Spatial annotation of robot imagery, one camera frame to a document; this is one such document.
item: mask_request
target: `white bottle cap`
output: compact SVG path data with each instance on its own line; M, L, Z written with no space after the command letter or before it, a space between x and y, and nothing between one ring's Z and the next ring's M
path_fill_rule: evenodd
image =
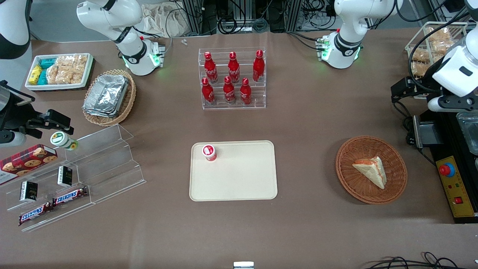
M64 132L58 131L50 137L50 143L55 146L64 146L68 142L68 135Z
M214 156L215 153L216 153L216 149L214 149L214 146L212 146L211 144L204 145L203 147L204 157L211 158L212 156Z

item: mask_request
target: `acrylic bottle rack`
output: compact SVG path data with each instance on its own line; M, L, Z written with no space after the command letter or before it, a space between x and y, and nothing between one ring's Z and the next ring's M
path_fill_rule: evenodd
M126 142L131 138L133 135L117 124L78 139L78 148L74 151L56 148L56 161L0 187L0 195L6 196L9 218L18 223L21 214L52 202L53 198L87 187L87 196L58 205L19 227L22 231L33 231L145 183L141 167L133 160ZM73 170L72 187L57 185L59 166ZM38 183L35 202L19 201L20 185L26 180Z
M261 49L264 51L264 81L255 82L252 79L252 64L256 58L256 51ZM210 52L212 59L217 66L218 80L216 83L211 84L214 89L214 96L216 98L215 105L207 105L204 96L201 93L201 79L206 77L206 71L204 70L204 52ZM234 84L234 94L236 96L235 104L227 104L226 98L224 96L223 86L224 86L224 77L229 75L228 72L228 63L229 63L229 53L231 51L236 52L237 60L240 64L240 80L238 83ZM199 94L201 96L201 101L204 110L217 110L217 109L259 109L266 107L266 71L267 71L267 61L266 61L266 51L264 47L245 47L245 48L210 48L210 49L199 49ZM240 87L243 78L249 79L249 85L252 90L252 103L249 106L243 106L240 101Z

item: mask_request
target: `robotic arm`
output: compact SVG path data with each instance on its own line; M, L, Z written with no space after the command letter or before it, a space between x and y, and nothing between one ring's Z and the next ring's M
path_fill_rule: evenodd
M0 0L0 59L16 59L27 51L31 3L32 0ZM52 109L46 113L37 112L30 104L34 100L9 87L6 81L0 81L0 147L22 145L26 135L41 138L42 132L37 128L73 134L70 118Z
M160 66L159 45L142 40L133 26L143 18L136 0L90 0L78 4L76 15L89 29L111 39L123 54L131 72L138 76L151 73Z
M32 0L0 0L0 59L16 59L30 45Z
M478 21L478 1L465 0L471 17ZM478 86L478 29L471 30L451 47L437 66L432 78L443 87L443 95L428 102L435 112L466 112L478 109L474 90Z
M471 17L478 21L478 0L465 0L465 4ZM478 29L475 28L430 66L423 78L405 77L393 85L391 101L429 93L427 106L431 111L473 112L478 110L474 92L477 87Z
M334 7L343 23L340 31L324 35L319 44L324 49L321 59L332 67L343 69L352 65L360 43L369 26L365 18L382 18L397 13L403 0L336 0Z

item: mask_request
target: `wicker basket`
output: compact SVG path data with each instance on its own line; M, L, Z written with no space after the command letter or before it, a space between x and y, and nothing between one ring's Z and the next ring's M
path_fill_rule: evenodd
M375 156L382 159L387 175L384 190L352 166L358 159ZM407 185L407 168L400 154L390 144L373 136L357 136L347 140L338 150L335 167L344 188L365 203L390 203L400 197Z
M129 80L128 88L126 89L127 92L124 96L123 103L121 104L121 107L119 109L119 114L116 118L93 116L93 115L90 115L90 114L86 113L85 111L83 111L83 114L85 115L86 119L91 123L95 123L95 124L98 124L98 125L101 125L101 126L112 126L112 125L115 125L117 123L122 122L124 119L126 119L128 114L130 113L131 108L133 107L134 98L136 97L136 86L134 85L134 81L133 81L133 78L131 77L131 75L128 74L126 71L123 71L123 70L116 70L116 69L115 70L110 70L110 71L104 72L102 75L122 75L122 76L127 77L128 80ZM87 94L85 96L85 100L88 97L88 94L90 93L91 88L93 87L93 85L95 84L95 82L98 78L99 78L99 76L96 77L95 80L89 86Z

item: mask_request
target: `red and white cup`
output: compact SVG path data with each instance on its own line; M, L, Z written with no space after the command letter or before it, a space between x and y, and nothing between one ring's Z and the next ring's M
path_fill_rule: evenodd
M203 155L208 161L214 161L217 158L216 149L211 144L204 145Z

